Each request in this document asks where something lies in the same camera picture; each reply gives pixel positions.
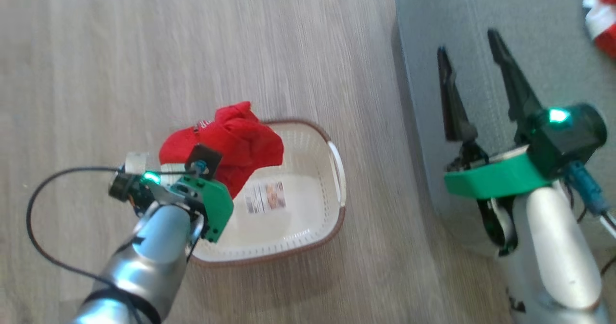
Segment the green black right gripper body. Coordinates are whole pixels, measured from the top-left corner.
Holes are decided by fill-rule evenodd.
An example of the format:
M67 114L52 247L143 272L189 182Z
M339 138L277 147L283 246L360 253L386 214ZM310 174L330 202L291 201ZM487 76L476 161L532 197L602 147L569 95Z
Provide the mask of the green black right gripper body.
M459 155L445 168L444 182L449 194L476 200L483 227L499 256L518 244L513 221L517 196L552 185L536 169L526 146L489 157L475 141L463 142Z

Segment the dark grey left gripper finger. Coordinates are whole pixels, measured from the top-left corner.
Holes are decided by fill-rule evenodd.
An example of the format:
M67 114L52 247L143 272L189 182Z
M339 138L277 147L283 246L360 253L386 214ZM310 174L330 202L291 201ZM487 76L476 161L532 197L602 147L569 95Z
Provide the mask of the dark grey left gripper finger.
M192 148L184 167L187 172L193 172L202 179L212 180L222 158L222 153L198 143Z

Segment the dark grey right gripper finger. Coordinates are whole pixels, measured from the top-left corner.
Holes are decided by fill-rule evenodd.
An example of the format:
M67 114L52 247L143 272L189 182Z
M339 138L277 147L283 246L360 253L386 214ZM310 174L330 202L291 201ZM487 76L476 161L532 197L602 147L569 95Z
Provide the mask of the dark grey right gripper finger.
M468 119L456 87L456 73L445 46L437 50L437 64L445 139L449 142L474 142L478 132Z
M495 28L487 30L493 60L500 67L510 108L510 121L517 124L515 144L530 144L535 120L543 111L530 83L522 72L500 32Z

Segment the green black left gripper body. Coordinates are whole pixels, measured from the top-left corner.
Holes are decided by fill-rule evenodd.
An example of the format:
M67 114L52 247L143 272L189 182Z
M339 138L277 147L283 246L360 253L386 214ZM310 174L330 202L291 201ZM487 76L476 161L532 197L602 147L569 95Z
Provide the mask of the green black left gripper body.
M207 180L184 173L173 184L154 184L154 199L160 204L174 204L202 217L200 237L216 244L233 213L233 199L227 187L217 180Z

